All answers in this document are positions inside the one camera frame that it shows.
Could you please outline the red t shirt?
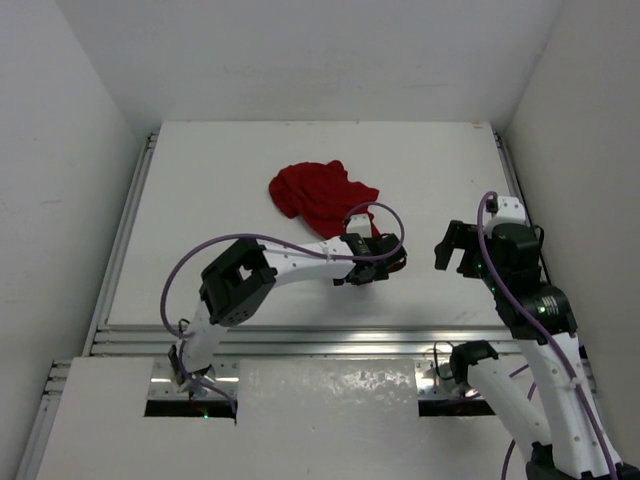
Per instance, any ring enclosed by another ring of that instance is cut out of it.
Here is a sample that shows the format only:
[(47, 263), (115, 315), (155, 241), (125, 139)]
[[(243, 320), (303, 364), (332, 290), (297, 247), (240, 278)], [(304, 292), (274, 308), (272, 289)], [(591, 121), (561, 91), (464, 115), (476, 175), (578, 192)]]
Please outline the red t shirt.
[(350, 180), (339, 160), (287, 166), (270, 181), (268, 192), (285, 217), (300, 217), (323, 239), (342, 234), (352, 209), (379, 198), (378, 189)]

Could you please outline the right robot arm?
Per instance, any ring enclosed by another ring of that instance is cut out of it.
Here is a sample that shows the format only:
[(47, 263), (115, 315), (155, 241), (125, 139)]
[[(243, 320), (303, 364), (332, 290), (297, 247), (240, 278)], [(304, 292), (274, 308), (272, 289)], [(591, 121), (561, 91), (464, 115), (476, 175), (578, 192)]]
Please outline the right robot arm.
[(612, 446), (595, 409), (577, 326), (566, 295), (542, 278), (541, 241), (533, 228), (503, 223), (482, 227), (453, 220), (435, 248), (435, 267), (482, 280), (499, 318), (526, 358), (544, 410), (538, 412), (514, 384), (486, 341), (454, 347), (454, 381), (480, 393), (520, 449), (529, 479), (636, 479), (639, 469)]

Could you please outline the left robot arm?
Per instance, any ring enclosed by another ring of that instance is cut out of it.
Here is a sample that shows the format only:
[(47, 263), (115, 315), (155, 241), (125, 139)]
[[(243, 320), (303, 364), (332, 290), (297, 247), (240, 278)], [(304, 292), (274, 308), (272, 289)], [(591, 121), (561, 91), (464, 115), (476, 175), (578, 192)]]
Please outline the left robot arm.
[[(176, 338), (168, 359), (178, 389), (195, 394), (211, 391), (229, 399), (206, 378), (229, 329), (249, 320), (272, 290), (285, 285), (330, 280), (335, 286), (361, 286), (387, 280), (406, 265), (404, 240), (404, 234), (343, 233), (296, 245), (262, 234), (230, 234), (194, 247), (171, 270), (160, 296), (162, 324)], [(167, 303), (177, 274), (196, 254), (224, 241), (231, 245), (201, 272), (194, 318), (185, 327), (173, 326)]]

